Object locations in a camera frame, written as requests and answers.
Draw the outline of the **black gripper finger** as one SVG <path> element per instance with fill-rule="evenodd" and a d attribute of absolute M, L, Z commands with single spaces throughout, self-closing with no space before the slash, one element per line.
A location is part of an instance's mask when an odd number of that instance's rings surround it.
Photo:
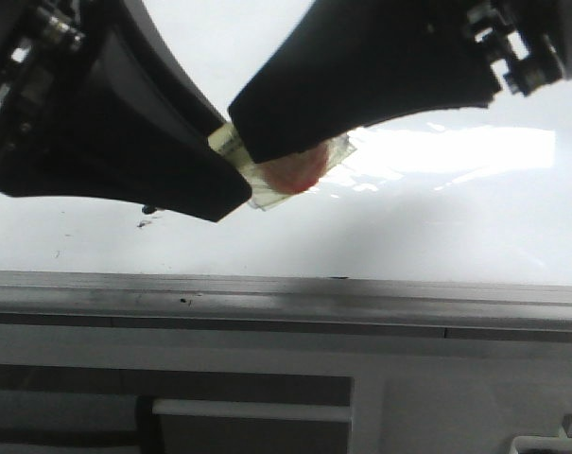
<path fill-rule="evenodd" d="M 115 32 L 0 164 L 14 197 L 127 201 L 217 222 L 251 186 L 167 102 Z"/>
<path fill-rule="evenodd" d="M 497 89 L 460 1 L 317 1 L 228 112 L 264 163 L 405 115 L 485 108 Z"/>

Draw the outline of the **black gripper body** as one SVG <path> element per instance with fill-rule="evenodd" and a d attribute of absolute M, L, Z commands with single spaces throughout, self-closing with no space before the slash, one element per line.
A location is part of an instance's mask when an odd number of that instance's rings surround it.
<path fill-rule="evenodd" d="M 115 32 L 167 102 L 208 142 L 222 117 L 187 76 L 141 1 L 0 1 L 0 164 L 76 87 Z"/>

